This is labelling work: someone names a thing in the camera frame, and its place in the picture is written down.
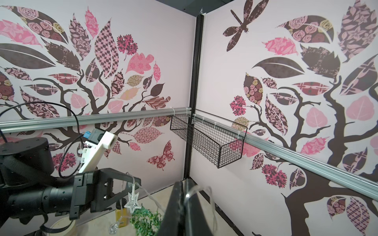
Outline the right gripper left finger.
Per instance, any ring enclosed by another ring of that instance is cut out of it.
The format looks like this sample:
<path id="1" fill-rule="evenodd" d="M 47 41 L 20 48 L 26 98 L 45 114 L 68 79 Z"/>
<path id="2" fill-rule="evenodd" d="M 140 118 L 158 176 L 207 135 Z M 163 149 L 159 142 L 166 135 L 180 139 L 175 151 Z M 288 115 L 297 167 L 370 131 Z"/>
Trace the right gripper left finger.
<path id="1" fill-rule="evenodd" d="M 183 182 L 176 182 L 173 186 L 163 220 L 156 235 L 183 236 L 185 231 L 184 213 Z"/>

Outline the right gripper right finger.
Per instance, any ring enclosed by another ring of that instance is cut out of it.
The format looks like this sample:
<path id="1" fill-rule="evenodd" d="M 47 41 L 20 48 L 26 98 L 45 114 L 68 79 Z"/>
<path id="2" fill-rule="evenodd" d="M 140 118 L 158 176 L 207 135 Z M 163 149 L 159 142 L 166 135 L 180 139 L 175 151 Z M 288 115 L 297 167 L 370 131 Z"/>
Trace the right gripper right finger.
<path id="1" fill-rule="evenodd" d="M 192 179 L 184 184 L 184 223 L 186 236 L 212 236 L 213 233 L 206 221 L 198 194 L 200 186 Z"/>

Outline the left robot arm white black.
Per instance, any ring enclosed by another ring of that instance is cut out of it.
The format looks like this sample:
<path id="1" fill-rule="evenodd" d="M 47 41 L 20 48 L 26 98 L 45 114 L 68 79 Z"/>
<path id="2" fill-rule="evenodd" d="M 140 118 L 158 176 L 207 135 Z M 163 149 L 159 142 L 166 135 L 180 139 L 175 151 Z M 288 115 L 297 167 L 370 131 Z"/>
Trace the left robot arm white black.
<path id="1" fill-rule="evenodd" d="M 141 183 L 111 168 L 52 177 L 52 156 L 46 138 L 29 138 L 1 145 L 1 224 L 9 218 L 28 224 L 34 216 L 67 215 L 78 220 L 86 211 L 102 212 L 125 198 L 130 187 L 115 194 L 114 180 Z"/>

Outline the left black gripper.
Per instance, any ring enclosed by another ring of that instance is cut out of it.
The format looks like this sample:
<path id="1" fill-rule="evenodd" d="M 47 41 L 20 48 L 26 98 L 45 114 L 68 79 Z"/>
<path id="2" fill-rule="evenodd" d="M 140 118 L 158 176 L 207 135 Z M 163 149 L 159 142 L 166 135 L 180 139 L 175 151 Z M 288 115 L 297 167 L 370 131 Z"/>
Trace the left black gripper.
<path id="1" fill-rule="evenodd" d="M 113 193 L 114 181 L 121 182 L 118 193 Z M 139 193 L 136 193 L 137 184 L 141 184 L 141 179 L 110 168 L 75 175 L 70 220 L 79 219 L 88 209 L 91 213 L 105 211 L 125 197 L 129 198 L 125 207 L 131 212 L 141 209 Z"/>

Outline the small green christmas tree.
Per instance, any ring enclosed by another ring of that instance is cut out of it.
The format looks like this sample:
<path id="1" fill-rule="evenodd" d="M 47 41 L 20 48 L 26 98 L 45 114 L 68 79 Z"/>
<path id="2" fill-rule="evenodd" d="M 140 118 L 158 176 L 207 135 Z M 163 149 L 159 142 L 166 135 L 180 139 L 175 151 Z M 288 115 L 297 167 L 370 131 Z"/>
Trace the small green christmas tree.
<path id="1" fill-rule="evenodd" d="M 158 211 L 151 212 L 142 207 L 134 211 L 130 223 L 135 228 L 137 236 L 155 236 L 160 229 L 162 216 Z"/>

